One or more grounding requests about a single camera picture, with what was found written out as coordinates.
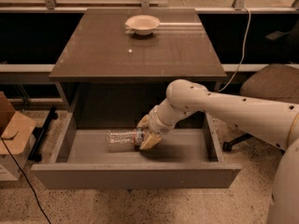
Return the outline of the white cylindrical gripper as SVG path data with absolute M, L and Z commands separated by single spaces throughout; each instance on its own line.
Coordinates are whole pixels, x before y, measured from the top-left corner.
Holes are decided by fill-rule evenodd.
M 137 128 L 145 129 L 149 127 L 151 130 L 151 132 L 141 134 L 139 148 L 147 150 L 156 146 L 162 140 L 157 133 L 169 133 L 182 119 L 184 119 L 184 112 L 170 105 L 167 100 L 163 100 L 159 105 L 151 109 L 149 115 L 145 115 L 138 122 Z

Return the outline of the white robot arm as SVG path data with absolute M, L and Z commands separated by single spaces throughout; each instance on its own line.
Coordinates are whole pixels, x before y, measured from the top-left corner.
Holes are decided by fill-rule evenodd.
M 295 104 L 211 92 L 177 79 L 166 98 L 138 126 L 146 130 L 142 149 L 157 145 L 164 134 L 197 111 L 237 126 L 284 151 L 279 163 L 266 224 L 299 224 L 299 107 Z

